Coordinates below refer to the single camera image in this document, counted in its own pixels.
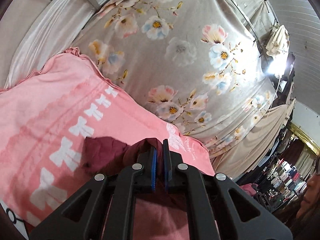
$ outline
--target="white butterfly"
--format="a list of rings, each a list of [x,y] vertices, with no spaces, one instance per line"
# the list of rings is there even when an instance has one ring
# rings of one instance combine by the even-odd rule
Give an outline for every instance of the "white butterfly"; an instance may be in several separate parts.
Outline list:
[[[178,135],[176,135],[175,126],[173,126],[170,123],[167,123],[167,130],[169,132],[169,138],[168,138],[169,145],[176,150],[179,150],[179,147],[181,147],[184,151],[186,151],[181,138]]]

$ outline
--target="ceiling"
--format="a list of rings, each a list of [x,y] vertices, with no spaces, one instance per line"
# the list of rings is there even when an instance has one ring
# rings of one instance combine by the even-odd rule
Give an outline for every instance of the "ceiling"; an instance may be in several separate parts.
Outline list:
[[[295,56],[294,96],[320,114],[320,20],[308,0],[269,0],[290,34]]]

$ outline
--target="silver screw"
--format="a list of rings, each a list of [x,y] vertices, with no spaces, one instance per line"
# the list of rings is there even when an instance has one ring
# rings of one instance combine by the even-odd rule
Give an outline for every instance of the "silver screw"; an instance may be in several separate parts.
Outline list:
[[[188,165],[186,165],[185,163],[180,163],[178,165],[179,170],[185,171],[187,168],[188,168]]]
[[[96,176],[94,176],[94,179],[95,179],[96,181],[104,180],[104,175],[101,174],[101,173],[99,173],[99,174],[97,174]]]
[[[226,178],[227,178],[227,176],[226,175],[224,175],[223,173],[218,173],[218,174],[216,174],[216,178],[217,178],[217,180],[225,180]]]
[[[135,163],[134,165],[132,165],[132,168],[134,170],[141,170],[142,169],[142,165],[140,163]]]

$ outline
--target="floral curtain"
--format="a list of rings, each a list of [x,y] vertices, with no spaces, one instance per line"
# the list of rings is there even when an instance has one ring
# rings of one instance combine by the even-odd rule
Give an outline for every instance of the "floral curtain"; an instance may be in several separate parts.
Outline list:
[[[111,0],[73,46],[212,158],[239,143],[273,99],[255,40],[225,0]]]

